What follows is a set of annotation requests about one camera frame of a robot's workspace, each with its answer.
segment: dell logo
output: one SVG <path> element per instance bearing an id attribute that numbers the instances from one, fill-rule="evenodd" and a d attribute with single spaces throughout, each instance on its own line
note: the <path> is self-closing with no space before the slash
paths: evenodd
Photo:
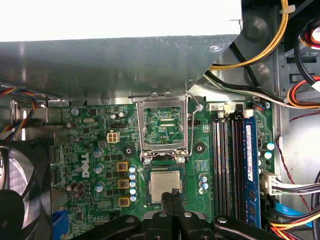
<path id="1" fill-rule="evenodd" d="M 83 178 L 90 178 L 90 173 L 89 173 L 89 153 L 86 153 L 85 155 L 82 155 L 81 158 L 83 159 L 81 161 L 81 163 L 82 163 L 82 177 Z"/>

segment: green circuit board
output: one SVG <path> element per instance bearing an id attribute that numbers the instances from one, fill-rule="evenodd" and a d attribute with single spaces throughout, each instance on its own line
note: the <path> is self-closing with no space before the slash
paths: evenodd
<path id="1" fill-rule="evenodd" d="M 194 106 L 190 104 L 189 107 L 189 112 L 193 112 Z M 155 179 L 160 177 L 159 174 L 152 175 L 153 171 L 169 173 L 172 181 L 181 186 L 181 198 L 187 211 L 201 212 L 208 221 L 215 216 L 216 196 L 212 187 L 213 163 L 210 149 L 211 113 L 205 107 L 195 115 L 197 124 L 194 125 L 193 131 L 193 153 L 188 163 L 177 165 L 175 161 L 163 160 L 151 166 L 144 166 L 140 162 L 135 104 L 60 109 L 62 121 L 69 128 L 69 144 L 58 145 L 55 148 L 56 158 L 51 164 L 51 176 L 54 176 L 51 186 L 53 189 L 66 189 L 72 182 L 83 183 L 80 194 L 75 196 L 74 193 L 68 193 L 65 208 L 69 214 L 69 232 L 61 239 L 72 239 L 119 215 L 129 214 L 143 219 L 145 213 L 161 210 L 161 205 L 153 202 L 153 196 L 149 192 L 150 179 L 153 176 Z M 271 141 L 271 110 L 264 113 L 255 112 L 255 117 L 258 135 Z M 179 108 L 147 109 L 144 112 L 144 120 L 150 124 L 150 131 L 144 139 L 147 143 L 167 144 L 183 140 L 184 136 L 179 131 Z M 189 119 L 189 149 L 192 143 L 190 123 Z M 114 138 L 110 138 L 114 139 L 112 142 L 108 142 L 109 134 L 114 134 Z M 264 162 L 263 167 L 271 170 L 273 164 L 271 159 Z M 135 169 L 135 201 L 130 201 L 130 167 Z M 207 177 L 208 189 L 200 186 L 200 175 Z"/>

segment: fan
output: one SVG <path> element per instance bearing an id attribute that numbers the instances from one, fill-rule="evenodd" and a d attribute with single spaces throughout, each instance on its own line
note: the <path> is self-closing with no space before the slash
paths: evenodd
<path id="1" fill-rule="evenodd" d="M 0 236 L 51 239 L 50 158 L 43 141 L 0 143 Z"/>

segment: motherboard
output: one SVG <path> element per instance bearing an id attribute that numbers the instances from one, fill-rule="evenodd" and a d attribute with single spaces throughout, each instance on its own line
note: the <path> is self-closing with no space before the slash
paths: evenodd
<path id="1" fill-rule="evenodd" d="M 199 104 L 196 113 L 192 101 L 187 112 L 159 106 L 139 113 L 136 104 L 60 107 L 69 143 L 54 149 L 51 187 L 68 192 L 69 230 L 61 239 L 121 215 L 142 220 L 161 210 L 162 193 L 173 188 L 186 211 L 209 222 L 224 214 L 259 228 L 259 174 L 274 171 L 272 110 L 254 102 Z M 188 157 L 145 155 L 146 146 L 185 140 Z"/>

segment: power connector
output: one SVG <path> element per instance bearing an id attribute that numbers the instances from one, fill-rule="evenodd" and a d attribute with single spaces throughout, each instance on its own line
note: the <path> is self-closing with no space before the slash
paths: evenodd
<path id="1" fill-rule="evenodd" d="M 276 195 L 272 191 L 272 186 L 274 186 L 273 183 L 276 182 L 277 179 L 281 180 L 281 176 L 268 171 L 263 171 L 260 175 L 260 190 L 263 191 L 265 195 Z"/>

